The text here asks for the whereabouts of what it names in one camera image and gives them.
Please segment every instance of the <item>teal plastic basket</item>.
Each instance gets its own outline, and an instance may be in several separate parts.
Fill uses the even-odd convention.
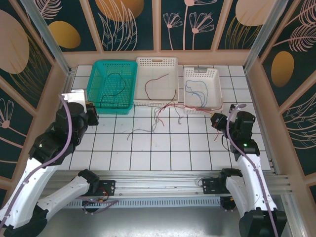
[[[136,62],[95,62],[87,87],[88,101],[94,102],[101,114],[128,114],[133,106],[136,74]]]

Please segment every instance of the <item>metal base plate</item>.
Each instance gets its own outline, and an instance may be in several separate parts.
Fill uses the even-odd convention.
[[[204,194],[229,194],[226,187],[220,185],[219,178],[202,179],[202,187]]]
[[[99,181],[99,188],[95,193],[86,193],[82,196],[90,196],[90,197],[103,197],[103,189],[108,193],[109,196],[114,196],[115,193],[115,180],[100,180]]]

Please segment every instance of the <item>black wire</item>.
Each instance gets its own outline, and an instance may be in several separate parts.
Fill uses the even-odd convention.
[[[229,150],[224,146],[224,142],[223,142],[224,136],[225,136],[225,135],[222,136],[222,145],[223,145],[223,147],[224,147],[227,151],[229,151]]]
[[[197,185],[200,186],[200,187],[203,187],[203,185],[199,185],[199,182],[202,180],[202,179],[206,179],[206,178],[210,178],[212,179],[212,177],[203,177],[203,178],[200,178],[197,182]]]
[[[103,98],[105,97],[105,96],[118,96],[119,94],[121,94],[124,90],[125,90],[125,88],[126,88],[126,81],[124,80],[124,78],[121,76],[121,74],[120,73],[111,73],[111,74],[108,74],[108,77],[106,78],[106,79],[108,79],[109,78],[109,76],[110,75],[113,75],[113,74],[118,74],[119,76],[120,76],[120,78],[123,80],[123,82],[124,82],[124,88],[120,91],[120,92],[118,92],[117,94],[115,94],[115,95],[103,95],[102,96],[102,98],[101,98],[101,101],[100,102],[95,102],[95,101],[91,101],[91,102],[93,102],[93,103],[100,103],[100,108],[102,109],[102,100],[103,100]]]

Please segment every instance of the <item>orange circle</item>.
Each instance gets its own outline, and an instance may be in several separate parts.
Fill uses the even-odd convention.
[[[134,18],[136,18],[144,9],[144,0],[95,0],[95,2],[103,15],[117,22],[130,20],[128,10],[130,10]]]

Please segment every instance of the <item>floral wallpaper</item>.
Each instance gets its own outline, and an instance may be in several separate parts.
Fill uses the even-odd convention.
[[[0,4],[0,79],[37,107],[51,64],[11,4]]]
[[[218,49],[250,49],[276,0],[233,0]]]
[[[222,0],[161,0],[161,50],[210,50]]]
[[[278,105],[316,70],[316,1],[302,0],[263,62]]]
[[[34,3],[63,52],[96,51],[79,0],[34,0]]]
[[[12,178],[32,119],[26,110],[0,89],[1,177]]]
[[[305,175],[316,173],[316,84],[283,113]]]
[[[89,0],[104,51],[153,50],[152,0]]]

